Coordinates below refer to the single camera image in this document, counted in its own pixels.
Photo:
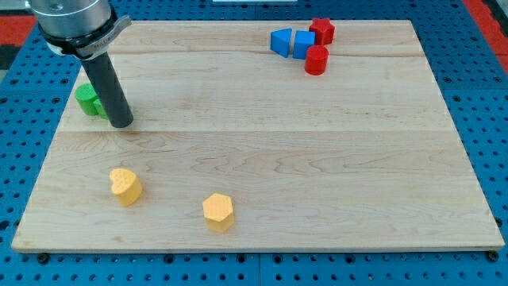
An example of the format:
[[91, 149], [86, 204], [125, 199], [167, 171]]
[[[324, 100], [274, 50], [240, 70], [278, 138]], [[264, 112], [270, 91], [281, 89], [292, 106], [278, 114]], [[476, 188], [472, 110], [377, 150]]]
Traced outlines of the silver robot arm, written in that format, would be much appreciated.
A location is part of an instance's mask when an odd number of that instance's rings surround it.
[[28, 0], [47, 46], [59, 56], [92, 60], [131, 25], [108, 0]]

